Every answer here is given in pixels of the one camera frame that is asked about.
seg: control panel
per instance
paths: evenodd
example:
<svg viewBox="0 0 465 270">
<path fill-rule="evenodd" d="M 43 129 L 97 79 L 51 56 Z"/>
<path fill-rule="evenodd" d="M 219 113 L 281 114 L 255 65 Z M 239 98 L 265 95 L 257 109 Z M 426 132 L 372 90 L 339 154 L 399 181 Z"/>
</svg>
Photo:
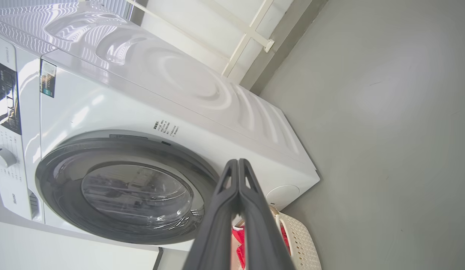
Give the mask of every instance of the control panel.
<svg viewBox="0 0 465 270">
<path fill-rule="evenodd" d="M 15 48 L 0 39 L 0 193 L 7 209 L 31 219 L 14 56 Z"/>
</svg>

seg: front-loading washing machine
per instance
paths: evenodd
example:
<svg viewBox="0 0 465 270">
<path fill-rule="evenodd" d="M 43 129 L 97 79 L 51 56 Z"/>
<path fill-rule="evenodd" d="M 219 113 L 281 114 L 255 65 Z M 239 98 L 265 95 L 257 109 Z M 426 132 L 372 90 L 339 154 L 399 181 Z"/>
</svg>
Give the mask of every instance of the front-loading washing machine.
<svg viewBox="0 0 465 270">
<path fill-rule="evenodd" d="M 239 158 L 279 209 L 319 181 L 279 109 L 101 5 L 0 10 L 0 192 L 12 212 L 188 250 Z"/>
</svg>

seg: brand logo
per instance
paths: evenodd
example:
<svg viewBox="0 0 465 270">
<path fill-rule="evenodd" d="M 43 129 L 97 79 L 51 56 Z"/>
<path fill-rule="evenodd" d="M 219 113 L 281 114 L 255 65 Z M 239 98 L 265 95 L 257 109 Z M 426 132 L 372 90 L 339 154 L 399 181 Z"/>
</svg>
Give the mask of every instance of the brand logo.
<svg viewBox="0 0 465 270">
<path fill-rule="evenodd" d="M 6 62 L 9 63 L 9 48 L 6 47 Z"/>
</svg>

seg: side panel of washing machine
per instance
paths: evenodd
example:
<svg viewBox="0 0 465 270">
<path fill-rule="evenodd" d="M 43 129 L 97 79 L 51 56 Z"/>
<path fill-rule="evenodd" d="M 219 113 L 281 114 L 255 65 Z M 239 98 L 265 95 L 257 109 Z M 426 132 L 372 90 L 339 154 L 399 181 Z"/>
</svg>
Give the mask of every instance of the side panel of washing machine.
<svg viewBox="0 0 465 270">
<path fill-rule="evenodd" d="M 11 9 L 0 21 L 314 168 L 278 108 L 101 5 Z"/>
<path fill-rule="evenodd" d="M 186 147 L 218 173 L 229 159 L 248 159 L 267 199 L 280 209 L 319 181 L 308 164 L 84 60 L 60 50 L 43 60 L 58 71 L 54 98 L 41 97 L 42 156 L 81 133 L 129 130 Z"/>
</svg>

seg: door glass window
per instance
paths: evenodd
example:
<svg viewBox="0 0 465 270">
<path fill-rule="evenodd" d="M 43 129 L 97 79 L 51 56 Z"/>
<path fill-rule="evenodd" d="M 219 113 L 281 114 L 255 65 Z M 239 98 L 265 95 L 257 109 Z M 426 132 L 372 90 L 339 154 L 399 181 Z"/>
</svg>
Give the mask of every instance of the door glass window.
<svg viewBox="0 0 465 270">
<path fill-rule="evenodd" d="M 90 171 L 82 193 L 99 212 L 136 225 L 170 224 L 191 210 L 192 192 L 160 168 L 115 164 Z"/>
</svg>

